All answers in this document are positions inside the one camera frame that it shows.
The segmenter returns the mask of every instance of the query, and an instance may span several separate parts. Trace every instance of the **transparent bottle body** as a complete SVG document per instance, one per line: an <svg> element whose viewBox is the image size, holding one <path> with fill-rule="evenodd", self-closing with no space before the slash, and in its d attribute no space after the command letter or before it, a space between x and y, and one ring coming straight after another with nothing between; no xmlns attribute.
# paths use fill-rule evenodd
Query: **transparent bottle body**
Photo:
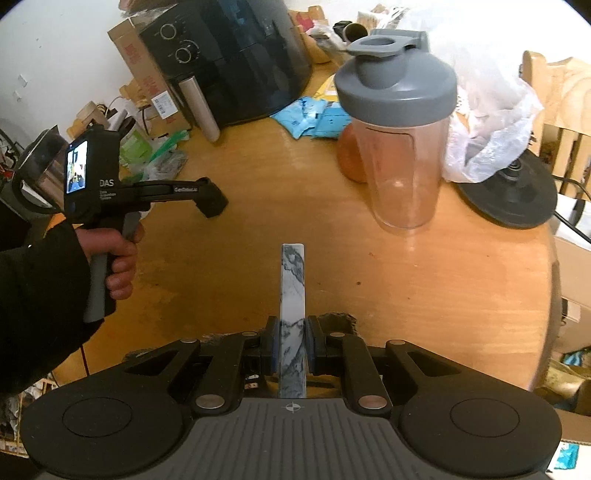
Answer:
<svg viewBox="0 0 591 480"><path fill-rule="evenodd" d="M449 118L412 128L353 119L376 220L386 228L416 228L435 214Z"/></svg>

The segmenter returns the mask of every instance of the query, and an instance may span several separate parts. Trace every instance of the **finger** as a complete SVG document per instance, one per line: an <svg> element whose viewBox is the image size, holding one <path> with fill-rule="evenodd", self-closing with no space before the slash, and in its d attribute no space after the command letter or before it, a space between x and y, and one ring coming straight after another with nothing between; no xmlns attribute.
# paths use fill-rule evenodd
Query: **finger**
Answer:
<svg viewBox="0 0 591 480"><path fill-rule="evenodd" d="M134 237L131 241L135 244L140 243L143 240L145 233L146 230L144 229L144 226L141 223L138 223L138 227L135 229Z"/></svg>
<svg viewBox="0 0 591 480"><path fill-rule="evenodd" d="M136 255L131 255L130 257L119 257L113 260L113 264L111 265L111 271L113 273L121 273L127 272L128 270L135 269L135 263L137 262L138 257Z"/></svg>
<svg viewBox="0 0 591 480"><path fill-rule="evenodd" d="M131 281L134 279L134 275L135 268L126 272L110 275L106 279L107 288L110 291L116 291L125 288L127 285L131 284Z"/></svg>
<svg viewBox="0 0 591 480"><path fill-rule="evenodd" d="M129 297L131 297L131 294L133 292L134 292L134 287L133 287L133 285L130 284L120 290L112 291L111 298L113 300L127 300Z"/></svg>
<svg viewBox="0 0 591 480"><path fill-rule="evenodd" d="M87 257L97 254L135 255L137 247L112 228L76 229L80 246Z"/></svg>

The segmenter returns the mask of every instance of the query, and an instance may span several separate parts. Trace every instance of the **barcode label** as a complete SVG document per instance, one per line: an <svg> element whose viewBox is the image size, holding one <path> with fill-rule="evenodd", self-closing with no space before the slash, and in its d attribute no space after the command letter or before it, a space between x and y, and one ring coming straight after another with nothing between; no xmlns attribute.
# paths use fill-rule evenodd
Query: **barcode label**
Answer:
<svg viewBox="0 0 591 480"><path fill-rule="evenodd" d="M167 91L152 98L152 104L158 111L162 120L178 112L177 106L174 104L172 97Z"/></svg>

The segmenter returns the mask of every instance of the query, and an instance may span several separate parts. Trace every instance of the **marble patterned stick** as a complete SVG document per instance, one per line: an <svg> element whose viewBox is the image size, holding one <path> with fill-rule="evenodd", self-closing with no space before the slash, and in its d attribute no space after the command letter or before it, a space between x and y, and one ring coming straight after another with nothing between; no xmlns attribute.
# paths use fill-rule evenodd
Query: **marble patterned stick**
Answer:
<svg viewBox="0 0 591 480"><path fill-rule="evenodd" d="M284 244L281 255L279 398L306 397L304 245Z"/></svg>

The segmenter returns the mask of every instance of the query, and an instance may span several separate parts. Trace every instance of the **black air fryer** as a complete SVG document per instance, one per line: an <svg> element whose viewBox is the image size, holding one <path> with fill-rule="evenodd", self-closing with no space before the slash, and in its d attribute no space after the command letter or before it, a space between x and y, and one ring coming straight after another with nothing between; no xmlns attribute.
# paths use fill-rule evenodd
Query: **black air fryer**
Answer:
<svg viewBox="0 0 591 480"><path fill-rule="evenodd" d="M282 0L185 0L141 37L202 128L209 112L220 128L275 113L311 75Z"/></svg>

